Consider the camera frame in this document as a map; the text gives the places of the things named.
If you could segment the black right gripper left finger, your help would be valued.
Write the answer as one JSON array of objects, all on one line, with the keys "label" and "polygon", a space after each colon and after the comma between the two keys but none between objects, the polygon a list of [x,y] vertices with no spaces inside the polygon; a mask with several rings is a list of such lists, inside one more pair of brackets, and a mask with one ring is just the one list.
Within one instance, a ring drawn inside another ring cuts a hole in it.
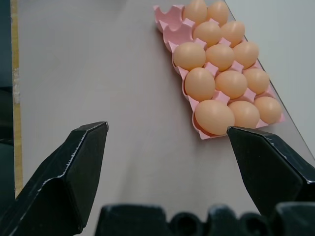
[{"label": "black right gripper left finger", "polygon": [[108,122],[82,125],[36,169],[0,217],[0,236],[74,236],[95,200]]}]

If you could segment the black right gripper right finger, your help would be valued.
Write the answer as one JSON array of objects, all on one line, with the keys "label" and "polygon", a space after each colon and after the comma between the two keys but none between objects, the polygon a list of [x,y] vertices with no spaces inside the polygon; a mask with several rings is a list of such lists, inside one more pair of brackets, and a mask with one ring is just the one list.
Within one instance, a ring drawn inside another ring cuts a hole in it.
[{"label": "black right gripper right finger", "polygon": [[227,129],[243,183],[259,213],[282,202],[315,202],[315,167],[279,136],[249,128]]}]

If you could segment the brown egg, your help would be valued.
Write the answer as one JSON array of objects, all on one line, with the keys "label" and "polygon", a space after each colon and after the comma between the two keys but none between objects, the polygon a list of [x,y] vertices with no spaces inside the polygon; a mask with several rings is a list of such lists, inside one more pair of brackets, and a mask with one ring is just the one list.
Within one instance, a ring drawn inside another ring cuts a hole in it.
[{"label": "brown egg", "polygon": [[226,45],[217,44],[206,51],[206,61],[218,68],[219,71],[227,70],[234,62],[234,51]]},{"label": "brown egg", "polygon": [[222,37],[229,41],[230,47],[238,45],[245,36],[245,25],[240,21],[231,21],[221,27]]},{"label": "brown egg", "polygon": [[230,99],[241,97],[248,88],[246,77],[238,71],[225,71],[215,78],[216,90],[223,92]]},{"label": "brown egg", "polygon": [[198,125],[213,135],[223,135],[228,127],[235,124],[232,110],[224,103],[216,100],[200,102],[194,111]]},{"label": "brown egg", "polygon": [[235,126],[256,128],[260,114],[255,105],[247,101],[235,101],[228,105],[235,117]]},{"label": "brown egg", "polygon": [[191,2],[185,5],[183,13],[183,20],[189,19],[199,25],[205,22],[207,18],[207,5],[204,0],[191,0]]},{"label": "brown egg", "polygon": [[256,95],[259,95],[267,90],[270,78],[264,70],[259,68],[252,68],[245,70],[243,72],[243,75],[247,79],[248,88]]},{"label": "brown egg", "polygon": [[216,1],[207,7],[207,18],[209,21],[213,19],[218,22],[219,27],[227,23],[229,17],[229,9],[224,1]]},{"label": "brown egg", "polygon": [[280,120],[282,108],[276,99],[268,96],[259,97],[254,100],[254,105],[257,107],[263,122],[272,124]]},{"label": "brown egg", "polygon": [[192,33],[193,39],[199,38],[206,43],[207,48],[216,45],[222,38],[221,29],[217,23],[208,21],[199,24]]},{"label": "brown egg", "polygon": [[259,47],[253,43],[244,41],[233,48],[235,60],[243,66],[243,69],[251,67],[259,55]]},{"label": "brown egg", "polygon": [[191,70],[184,82],[186,95],[199,102],[211,99],[215,93],[215,87],[212,73],[201,67]]},{"label": "brown egg", "polygon": [[197,43],[183,43],[179,45],[173,53],[174,65],[188,71],[197,67],[203,67],[205,62],[205,50]]}]

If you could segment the pink egg tray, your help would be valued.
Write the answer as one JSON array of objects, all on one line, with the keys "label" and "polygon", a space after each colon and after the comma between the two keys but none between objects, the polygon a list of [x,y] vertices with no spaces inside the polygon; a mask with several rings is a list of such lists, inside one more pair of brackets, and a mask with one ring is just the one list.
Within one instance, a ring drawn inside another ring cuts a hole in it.
[{"label": "pink egg tray", "polygon": [[[205,42],[201,41],[200,39],[194,40],[192,38],[192,29],[195,24],[195,22],[189,20],[189,19],[182,19],[182,12],[184,10],[183,5],[173,5],[171,8],[166,12],[162,12],[160,7],[158,5],[154,6],[154,12],[155,12],[155,23],[157,26],[157,29],[162,33],[163,35],[163,41],[166,46],[166,48],[171,52],[174,53],[175,49],[186,42],[194,42],[198,43],[201,46],[205,47]],[[176,66],[175,64],[172,64],[175,71],[179,74],[179,76],[182,79],[182,93],[185,97],[185,99],[189,102],[189,105],[192,110],[192,125],[194,129],[199,134],[200,138],[202,140],[216,138],[218,135],[209,133],[205,131],[195,119],[194,111],[196,106],[199,104],[199,101],[191,98],[189,95],[187,95],[185,91],[185,78],[188,74],[188,71]],[[221,91],[215,91],[214,95],[212,97],[213,100],[220,101],[224,103],[225,105],[236,102],[236,101],[247,101],[250,103],[253,103],[256,98],[259,97],[271,97],[276,98],[274,88],[271,85],[271,83],[268,84],[268,88],[261,94],[256,94],[250,89],[247,89],[245,91],[245,94],[240,96],[236,99],[231,99],[227,95],[225,95]]]}]

